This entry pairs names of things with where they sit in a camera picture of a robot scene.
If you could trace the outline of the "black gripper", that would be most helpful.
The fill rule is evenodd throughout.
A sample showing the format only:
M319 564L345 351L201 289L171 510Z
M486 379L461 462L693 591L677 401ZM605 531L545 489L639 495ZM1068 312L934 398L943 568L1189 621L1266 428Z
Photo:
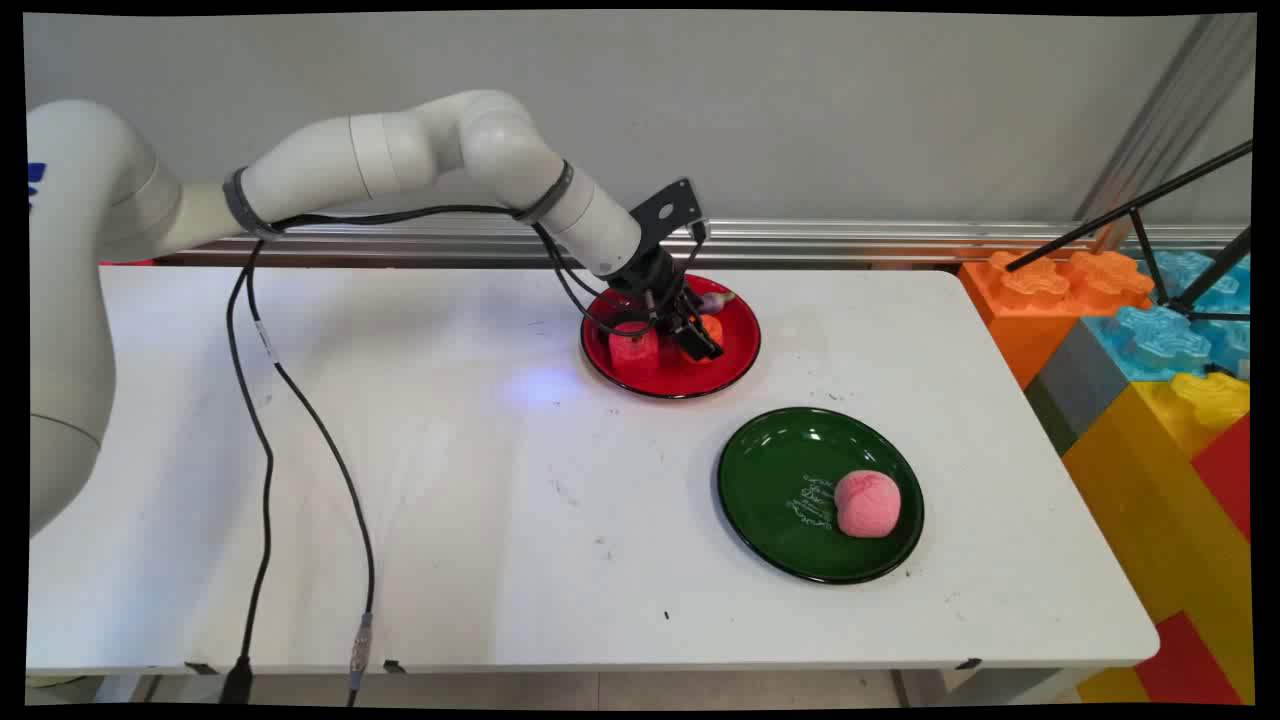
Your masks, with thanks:
M618 307L668 313L672 341L686 363L712 363L724 354L721 320L705 309L687 282L689 260L677 260L660 245L637 254L605 278L602 297Z

